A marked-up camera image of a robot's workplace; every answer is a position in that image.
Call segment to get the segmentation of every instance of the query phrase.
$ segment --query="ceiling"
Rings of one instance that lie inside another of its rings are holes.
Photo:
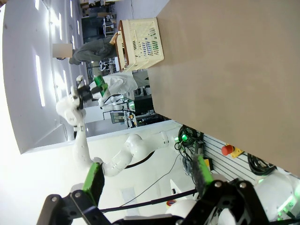
[[[77,0],[47,0],[45,4],[42,0],[38,4],[35,0],[9,1],[6,5],[4,84],[21,153],[73,139],[73,128],[58,116],[55,105],[66,96],[66,89],[70,90],[77,76],[84,75],[88,80],[86,67],[52,58],[52,43],[71,43],[73,40],[75,48],[83,44]]]

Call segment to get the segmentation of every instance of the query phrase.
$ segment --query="floor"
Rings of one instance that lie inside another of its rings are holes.
[[[117,22],[156,17],[169,0],[122,0],[114,5]]]

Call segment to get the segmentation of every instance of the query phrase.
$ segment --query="person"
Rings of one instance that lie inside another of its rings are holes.
[[[87,42],[78,49],[73,49],[70,64],[80,65],[81,62],[101,61],[105,58],[117,57],[116,39],[118,33],[113,37],[106,37],[95,41]]]
[[[102,97],[100,93],[93,94],[94,99],[99,99],[99,105],[104,105],[104,102],[111,96],[117,94],[126,94],[140,87],[148,86],[148,72],[146,70],[132,73],[122,72],[103,76],[105,83],[108,84],[109,95]],[[96,87],[95,82],[90,84],[90,89]]]

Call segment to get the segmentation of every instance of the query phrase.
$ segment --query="red button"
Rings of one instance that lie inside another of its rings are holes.
[[[222,147],[221,151],[222,151],[222,154],[227,156],[229,155],[230,153],[233,153],[233,146],[232,145],[226,145],[224,147]]]

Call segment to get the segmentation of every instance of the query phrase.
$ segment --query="green object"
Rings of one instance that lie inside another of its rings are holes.
[[[134,103],[134,102],[130,102],[130,103],[129,103],[129,106],[131,107],[132,110],[135,109],[135,103]]]
[[[197,155],[193,158],[192,170],[196,189],[200,197],[202,197],[207,187],[214,181],[202,155]]]
[[[198,156],[198,163],[199,163],[199,168],[202,171],[204,181],[206,185],[209,185],[211,182],[214,181],[209,169],[207,168],[207,165],[205,164],[203,156],[199,155]]]
[[[182,135],[182,140],[184,141],[184,142],[186,142],[187,140],[188,140],[188,136],[186,136],[186,135]]]
[[[98,206],[104,187],[104,174],[100,163],[93,163],[83,184],[82,190],[89,196],[92,203]]]
[[[94,77],[95,84],[100,88],[101,96],[104,96],[106,90],[108,89],[108,84],[105,83],[101,75]]]

